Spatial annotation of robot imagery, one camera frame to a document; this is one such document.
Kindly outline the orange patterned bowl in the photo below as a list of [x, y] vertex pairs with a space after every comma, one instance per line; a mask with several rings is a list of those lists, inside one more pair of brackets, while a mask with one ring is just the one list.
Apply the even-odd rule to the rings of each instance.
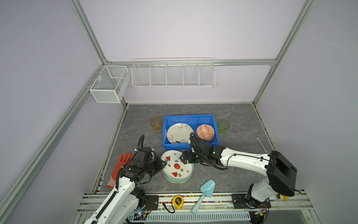
[[208, 124], [202, 124], [198, 126], [196, 135], [204, 141], [212, 141], [215, 136], [215, 130]]

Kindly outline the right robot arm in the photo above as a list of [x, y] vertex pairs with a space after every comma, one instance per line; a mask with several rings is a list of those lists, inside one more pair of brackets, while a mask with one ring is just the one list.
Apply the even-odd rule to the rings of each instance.
[[275, 195], [292, 197], [296, 193], [296, 167], [278, 151], [252, 154], [224, 146], [210, 146], [194, 133], [189, 138], [190, 149], [182, 152], [184, 164], [200, 163], [219, 170], [236, 167], [261, 174], [264, 179], [249, 186], [235, 204], [240, 208], [269, 208], [269, 198]]

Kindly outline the watermelon pattern plate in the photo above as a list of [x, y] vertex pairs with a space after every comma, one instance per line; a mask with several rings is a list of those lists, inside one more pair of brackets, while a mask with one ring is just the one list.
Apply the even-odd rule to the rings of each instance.
[[162, 172], [180, 172], [184, 174], [185, 172], [193, 172], [193, 164], [184, 164], [180, 161], [180, 156], [182, 152], [177, 150], [169, 150], [162, 154], [161, 160], [166, 161], [167, 165], [162, 169]]

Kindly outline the cream floral plate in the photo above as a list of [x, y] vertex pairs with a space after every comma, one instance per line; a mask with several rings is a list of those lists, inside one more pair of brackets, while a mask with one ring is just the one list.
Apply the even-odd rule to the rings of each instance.
[[185, 123], [176, 123], [169, 127], [167, 139], [171, 144], [188, 143], [193, 129]]

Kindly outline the green rimmed bottom plate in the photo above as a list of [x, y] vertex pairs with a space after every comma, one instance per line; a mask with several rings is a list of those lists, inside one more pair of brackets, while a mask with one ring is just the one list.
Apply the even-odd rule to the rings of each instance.
[[193, 172], [185, 172], [184, 174], [181, 174], [180, 172], [163, 172], [163, 176], [167, 181], [177, 184], [185, 183], [191, 178], [192, 175]]

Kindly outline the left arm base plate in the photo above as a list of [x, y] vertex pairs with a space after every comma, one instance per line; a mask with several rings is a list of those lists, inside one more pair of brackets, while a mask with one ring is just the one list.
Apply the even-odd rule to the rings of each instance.
[[156, 211], [159, 205], [159, 195], [145, 195], [139, 198], [136, 211]]

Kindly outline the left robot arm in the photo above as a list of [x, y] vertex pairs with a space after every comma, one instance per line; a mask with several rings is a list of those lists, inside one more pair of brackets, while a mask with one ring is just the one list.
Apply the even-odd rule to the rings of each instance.
[[145, 207], [145, 190], [138, 187], [145, 175], [152, 179], [166, 162], [157, 156], [154, 149], [144, 147], [145, 136], [138, 141], [137, 149], [116, 174], [115, 186], [99, 208], [86, 221], [86, 224], [130, 224], [129, 216], [137, 209]]

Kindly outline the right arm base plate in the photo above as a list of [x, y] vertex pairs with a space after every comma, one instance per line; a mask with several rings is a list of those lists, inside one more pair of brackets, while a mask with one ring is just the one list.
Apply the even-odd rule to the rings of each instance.
[[263, 202], [257, 201], [254, 198], [247, 199], [247, 194], [236, 193], [232, 194], [232, 201], [235, 209], [270, 209], [271, 203], [269, 199], [265, 199]]

